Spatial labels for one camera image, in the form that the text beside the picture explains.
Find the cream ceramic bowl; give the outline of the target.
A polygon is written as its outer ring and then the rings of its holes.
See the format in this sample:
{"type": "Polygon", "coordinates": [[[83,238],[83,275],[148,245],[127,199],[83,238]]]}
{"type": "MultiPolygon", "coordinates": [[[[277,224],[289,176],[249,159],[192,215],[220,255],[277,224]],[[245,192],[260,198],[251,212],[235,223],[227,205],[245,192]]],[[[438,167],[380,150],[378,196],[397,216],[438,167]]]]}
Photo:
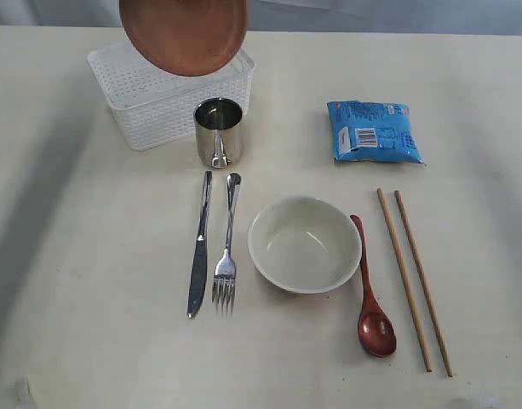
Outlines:
{"type": "Polygon", "coordinates": [[[260,275],[283,291],[322,294],[349,281],[359,267],[358,228],[334,205],[308,196],[282,199],[253,218],[247,236],[260,275]]]}

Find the steel cutlery handle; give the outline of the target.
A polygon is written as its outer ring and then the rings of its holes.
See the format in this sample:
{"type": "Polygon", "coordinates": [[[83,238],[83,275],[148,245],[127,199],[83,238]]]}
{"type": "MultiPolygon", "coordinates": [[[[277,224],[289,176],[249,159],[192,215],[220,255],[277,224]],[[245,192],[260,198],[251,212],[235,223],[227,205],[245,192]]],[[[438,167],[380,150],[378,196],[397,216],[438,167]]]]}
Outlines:
{"type": "Polygon", "coordinates": [[[232,258],[232,236],[240,185],[241,176],[238,173],[228,175],[225,245],[222,257],[215,265],[212,286],[212,303],[215,305],[215,309],[224,315],[228,315],[232,312],[236,289],[237,266],[232,258]]]}
{"type": "Polygon", "coordinates": [[[207,226],[209,217],[209,203],[212,188],[212,172],[204,173],[202,189],[202,203],[198,223],[195,251],[192,260],[191,279],[188,292],[186,316],[193,319],[201,308],[207,280],[207,226]]]}

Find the shiny stainless steel cup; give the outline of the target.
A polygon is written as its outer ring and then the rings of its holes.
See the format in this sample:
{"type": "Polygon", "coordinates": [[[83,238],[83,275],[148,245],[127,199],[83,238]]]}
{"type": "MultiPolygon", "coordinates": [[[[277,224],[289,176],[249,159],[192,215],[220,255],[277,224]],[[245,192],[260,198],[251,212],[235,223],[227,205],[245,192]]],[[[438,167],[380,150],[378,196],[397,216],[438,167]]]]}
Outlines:
{"type": "Polygon", "coordinates": [[[198,156],[213,169],[239,161],[243,152],[242,107],[231,99],[210,98],[197,105],[193,122],[198,156]]]}

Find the light wooden chopstick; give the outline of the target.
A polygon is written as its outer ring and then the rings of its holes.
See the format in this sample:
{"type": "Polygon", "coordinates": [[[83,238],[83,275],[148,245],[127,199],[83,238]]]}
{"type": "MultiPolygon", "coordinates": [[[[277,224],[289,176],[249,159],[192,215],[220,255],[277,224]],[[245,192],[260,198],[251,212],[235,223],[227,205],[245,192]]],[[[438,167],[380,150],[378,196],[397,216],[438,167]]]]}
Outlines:
{"type": "Polygon", "coordinates": [[[422,323],[421,323],[421,320],[419,317],[418,308],[416,305],[416,299],[415,299],[414,294],[411,289],[410,277],[408,274],[407,267],[405,265],[404,255],[403,255],[403,252],[401,249],[401,245],[399,243],[398,235],[395,230],[391,211],[389,210],[389,206],[387,204],[385,194],[380,187],[376,189],[376,194],[377,194],[377,197],[378,197],[380,205],[381,205],[384,219],[387,224],[387,230],[389,233],[389,237],[392,242],[393,250],[394,250],[394,253],[396,256],[396,261],[399,266],[399,272],[400,272],[400,276],[401,276],[402,283],[404,286],[404,292],[406,295],[406,299],[407,299],[407,302],[409,305],[411,318],[413,320],[413,324],[414,324],[414,327],[416,330],[416,336],[417,336],[417,340],[419,343],[419,347],[422,352],[422,359],[424,362],[424,366],[426,368],[426,372],[432,372],[433,371],[432,361],[431,361],[430,355],[427,350],[427,341],[426,341],[422,323]]]}

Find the blue snack packet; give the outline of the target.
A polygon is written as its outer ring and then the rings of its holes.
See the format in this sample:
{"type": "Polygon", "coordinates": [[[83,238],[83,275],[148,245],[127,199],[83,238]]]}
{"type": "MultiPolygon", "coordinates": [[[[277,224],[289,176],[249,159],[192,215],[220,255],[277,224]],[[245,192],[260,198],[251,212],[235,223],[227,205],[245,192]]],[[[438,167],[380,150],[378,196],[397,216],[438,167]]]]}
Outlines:
{"type": "Polygon", "coordinates": [[[330,101],[334,160],[423,164],[411,134],[410,107],[399,103],[330,101]]]}

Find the dark-tipped wooden chopstick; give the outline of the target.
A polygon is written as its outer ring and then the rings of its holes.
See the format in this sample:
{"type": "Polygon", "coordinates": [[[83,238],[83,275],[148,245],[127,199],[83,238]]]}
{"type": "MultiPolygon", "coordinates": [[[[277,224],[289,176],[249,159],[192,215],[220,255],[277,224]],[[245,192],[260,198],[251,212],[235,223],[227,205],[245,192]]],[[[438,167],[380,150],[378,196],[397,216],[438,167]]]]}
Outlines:
{"type": "Polygon", "coordinates": [[[441,353],[442,360],[445,365],[445,370],[446,370],[448,377],[454,377],[454,372],[450,365],[450,359],[449,359],[449,355],[448,355],[447,348],[445,345],[443,332],[441,331],[441,328],[439,325],[437,310],[436,310],[436,307],[435,307],[435,304],[433,301],[433,297],[432,297],[432,294],[431,294],[431,291],[430,291],[430,288],[429,288],[429,285],[427,282],[427,276],[425,275],[424,266],[423,266],[422,259],[421,259],[421,256],[420,256],[417,244],[416,244],[416,240],[415,240],[414,234],[410,228],[409,217],[408,217],[406,209],[404,207],[402,193],[399,190],[395,190],[394,196],[396,198],[401,220],[404,225],[404,230],[406,232],[406,236],[409,241],[411,253],[412,253],[412,256],[415,261],[416,271],[417,271],[419,280],[422,285],[423,294],[424,294],[424,297],[425,297],[426,303],[427,303],[427,309],[428,309],[428,312],[430,314],[430,318],[431,318],[431,321],[433,324],[433,330],[434,330],[434,333],[435,333],[435,336],[436,336],[436,339],[438,342],[439,351],[441,353]]]}

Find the dark red wooden spoon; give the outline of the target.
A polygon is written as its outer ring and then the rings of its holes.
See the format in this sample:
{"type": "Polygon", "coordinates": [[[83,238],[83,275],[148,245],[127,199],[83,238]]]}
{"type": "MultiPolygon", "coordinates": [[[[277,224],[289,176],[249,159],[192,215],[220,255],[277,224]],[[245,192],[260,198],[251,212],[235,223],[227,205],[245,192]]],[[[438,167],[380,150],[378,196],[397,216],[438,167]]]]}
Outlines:
{"type": "Polygon", "coordinates": [[[362,245],[359,266],[363,284],[363,301],[358,322],[359,341],[369,354],[385,358],[395,352],[396,336],[391,321],[378,304],[370,285],[363,223],[357,215],[350,215],[350,218],[359,231],[362,245]]]}

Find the brown wooden plate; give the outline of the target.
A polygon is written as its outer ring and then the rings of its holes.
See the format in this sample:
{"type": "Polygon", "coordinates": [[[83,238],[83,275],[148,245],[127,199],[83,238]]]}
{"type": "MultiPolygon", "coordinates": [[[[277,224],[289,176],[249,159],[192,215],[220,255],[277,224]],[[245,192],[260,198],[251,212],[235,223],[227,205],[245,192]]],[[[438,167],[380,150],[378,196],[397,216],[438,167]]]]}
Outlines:
{"type": "Polygon", "coordinates": [[[185,77],[216,72],[240,50],[247,1],[120,1],[123,29],[154,66],[185,77]]]}

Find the white perforated plastic basket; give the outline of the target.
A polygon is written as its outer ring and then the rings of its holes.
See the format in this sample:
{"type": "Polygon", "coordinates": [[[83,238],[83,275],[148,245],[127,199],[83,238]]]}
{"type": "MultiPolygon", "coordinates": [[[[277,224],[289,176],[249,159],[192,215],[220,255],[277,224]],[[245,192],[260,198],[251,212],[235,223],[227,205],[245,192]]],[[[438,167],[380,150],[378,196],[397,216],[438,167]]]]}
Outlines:
{"type": "Polygon", "coordinates": [[[157,68],[130,41],[92,51],[87,61],[125,140],[136,151],[193,134],[193,112],[210,98],[231,99],[249,110],[255,63],[244,49],[222,69],[200,77],[157,68]]]}

